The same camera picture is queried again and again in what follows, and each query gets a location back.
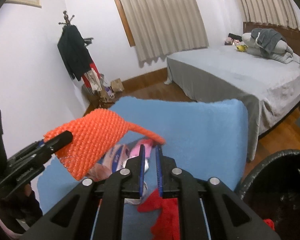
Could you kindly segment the black trash bin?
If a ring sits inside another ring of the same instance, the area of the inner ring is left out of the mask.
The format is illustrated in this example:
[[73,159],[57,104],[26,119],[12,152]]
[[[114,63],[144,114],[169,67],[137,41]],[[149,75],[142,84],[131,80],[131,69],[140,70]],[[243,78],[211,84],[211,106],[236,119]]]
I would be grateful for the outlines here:
[[300,150],[282,150],[257,164],[236,193],[281,239],[300,239]]

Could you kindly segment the right beige curtain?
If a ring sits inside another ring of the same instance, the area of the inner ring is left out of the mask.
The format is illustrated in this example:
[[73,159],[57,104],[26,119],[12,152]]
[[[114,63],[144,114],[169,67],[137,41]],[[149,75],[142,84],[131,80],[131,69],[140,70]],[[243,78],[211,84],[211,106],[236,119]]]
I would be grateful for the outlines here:
[[273,24],[298,29],[290,0],[236,0],[244,22]]

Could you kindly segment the red cloth scrap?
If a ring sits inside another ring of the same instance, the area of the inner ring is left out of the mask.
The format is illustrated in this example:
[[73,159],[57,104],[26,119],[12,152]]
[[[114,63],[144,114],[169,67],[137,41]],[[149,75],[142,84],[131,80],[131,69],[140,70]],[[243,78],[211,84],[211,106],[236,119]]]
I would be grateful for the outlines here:
[[147,199],[138,206],[138,212],[147,213],[159,210],[160,214],[151,227],[154,240],[180,239],[179,208],[177,198],[162,198],[159,190],[154,190]]

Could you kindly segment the pink dark pillow items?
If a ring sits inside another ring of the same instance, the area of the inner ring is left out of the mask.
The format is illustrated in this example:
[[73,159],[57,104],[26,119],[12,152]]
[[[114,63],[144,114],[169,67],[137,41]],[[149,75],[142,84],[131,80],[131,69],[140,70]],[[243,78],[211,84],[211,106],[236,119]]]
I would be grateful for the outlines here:
[[227,45],[239,45],[242,42],[242,37],[232,33],[228,34],[228,37],[225,39],[224,44]]

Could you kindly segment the wooden coat rack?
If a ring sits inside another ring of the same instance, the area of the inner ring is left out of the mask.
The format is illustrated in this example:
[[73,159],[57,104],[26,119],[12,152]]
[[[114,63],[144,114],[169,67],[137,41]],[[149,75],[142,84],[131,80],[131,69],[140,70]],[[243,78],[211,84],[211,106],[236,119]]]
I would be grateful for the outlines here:
[[83,93],[95,108],[109,108],[114,104],[111,96],[104,86],[104,76],[100,74],[87,46],[91,45],[93,38],[83,38],[78,28],[71,24],[71,17],[63,11],[63,27],[57,48],[64,66],[72,80],[83,81]]

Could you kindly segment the bed with grey sheet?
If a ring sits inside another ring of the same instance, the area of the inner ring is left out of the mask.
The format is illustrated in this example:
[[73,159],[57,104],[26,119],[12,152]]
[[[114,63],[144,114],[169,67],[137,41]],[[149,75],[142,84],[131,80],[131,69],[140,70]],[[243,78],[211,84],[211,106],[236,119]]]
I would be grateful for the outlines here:
[[190,99],[243,102],[248,111],[249,161],[255,158],[258,137],[300,101],[298,55],[284,64],[221,46],[177,52],[166,63],[167,83],[176,83]]

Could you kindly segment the orange foam net sleeve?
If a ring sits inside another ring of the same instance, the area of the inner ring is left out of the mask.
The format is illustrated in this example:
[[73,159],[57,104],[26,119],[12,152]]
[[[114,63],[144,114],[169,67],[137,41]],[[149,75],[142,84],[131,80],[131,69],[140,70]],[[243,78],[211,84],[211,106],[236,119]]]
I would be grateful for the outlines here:
[[43,136],[44,142],[66,131],[72,134],[72,141],[57,150],[56,156],[77,181],[81,180],[129,131],[144,135],[161,145],[166,142],[160,135],[103,108],[47,132]]

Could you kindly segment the brown paper bag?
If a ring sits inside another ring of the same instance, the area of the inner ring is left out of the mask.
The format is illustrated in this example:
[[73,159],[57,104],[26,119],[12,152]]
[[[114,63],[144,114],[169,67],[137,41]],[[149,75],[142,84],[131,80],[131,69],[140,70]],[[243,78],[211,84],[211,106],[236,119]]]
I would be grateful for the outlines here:
[[125,90],[120,78],[112,80],[110,82],[110,86],[115,93],[123,92]]

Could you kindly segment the yellow plush toy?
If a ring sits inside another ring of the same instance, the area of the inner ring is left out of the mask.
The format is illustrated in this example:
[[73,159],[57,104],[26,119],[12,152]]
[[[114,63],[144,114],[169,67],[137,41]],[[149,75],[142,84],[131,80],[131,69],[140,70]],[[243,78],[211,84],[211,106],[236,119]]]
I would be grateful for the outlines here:
[[237,49],[237,51],[239,51],[239,52],[246,52],[247,49],[248,49],[248,46],[238,44],[238,45],[236,45],[236,49]]

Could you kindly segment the red white hanging garment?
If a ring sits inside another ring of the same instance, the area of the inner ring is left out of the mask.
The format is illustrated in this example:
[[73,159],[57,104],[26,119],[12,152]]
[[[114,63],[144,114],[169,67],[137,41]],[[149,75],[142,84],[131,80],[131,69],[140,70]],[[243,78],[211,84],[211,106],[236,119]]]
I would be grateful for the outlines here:
[[102,85],[100,83],[100,73],[94,62],[90,64],[91,70],[83,74],[82,79],[87,88],[91,88],[92,91],[100,92]]

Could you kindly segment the wooden headboard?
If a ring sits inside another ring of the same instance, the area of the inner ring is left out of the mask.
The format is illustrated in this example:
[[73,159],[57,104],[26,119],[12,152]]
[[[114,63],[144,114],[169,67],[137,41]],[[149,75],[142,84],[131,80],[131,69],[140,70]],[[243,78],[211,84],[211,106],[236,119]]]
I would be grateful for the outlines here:
[[254,22],[243,22],[243,32],[247,33],[255,28],[274,29],[279,32],[285,39],[287,44],[293,49],[294,53],[300,56],[300,30],[292,29],[275,24],[262,24]]

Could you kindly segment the black hanging coat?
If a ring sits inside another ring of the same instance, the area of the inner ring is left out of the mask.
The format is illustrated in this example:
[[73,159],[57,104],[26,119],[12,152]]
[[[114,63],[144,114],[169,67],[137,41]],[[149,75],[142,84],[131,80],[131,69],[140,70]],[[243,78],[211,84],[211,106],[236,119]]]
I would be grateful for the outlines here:
[[66,25],[57,44],[63,63],[72,79],[80,81],[91,70],[92,58],[75,25]]

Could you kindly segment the blue table mat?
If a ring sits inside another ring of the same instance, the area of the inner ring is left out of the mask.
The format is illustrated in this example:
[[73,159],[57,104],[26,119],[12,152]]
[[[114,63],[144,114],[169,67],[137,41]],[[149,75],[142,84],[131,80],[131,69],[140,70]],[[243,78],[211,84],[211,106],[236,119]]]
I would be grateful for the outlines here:
[[[110,110],[165,138],[163,155],[194,178],[217,177],[232,191],[241,180],[248,144],[248,112],[241,101],[170,102],[126,96]],[[77,184],[60,161],[53,159],[37,182],[43,214]],[[152,239],[151,226],[159,213],[139,213],[136,206],[125,204],[122,239]]]

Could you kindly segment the left beige curtain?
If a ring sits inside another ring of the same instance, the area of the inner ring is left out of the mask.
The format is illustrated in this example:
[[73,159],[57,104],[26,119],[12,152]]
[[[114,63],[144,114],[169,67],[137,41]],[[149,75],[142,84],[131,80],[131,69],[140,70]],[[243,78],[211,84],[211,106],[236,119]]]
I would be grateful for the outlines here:
[[120,0],[141,62],[209,45],[196,0]]

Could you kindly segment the grey folded blanket pile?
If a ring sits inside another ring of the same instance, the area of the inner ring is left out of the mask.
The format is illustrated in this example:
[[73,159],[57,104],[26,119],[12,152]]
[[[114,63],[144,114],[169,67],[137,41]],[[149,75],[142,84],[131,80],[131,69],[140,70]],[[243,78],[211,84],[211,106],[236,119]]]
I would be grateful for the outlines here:
[[286,39],[274,29],[254,28],[242,35],[242,42],[250,55],[275,60],[284,64],[300,63],[300,56],[294,53]]

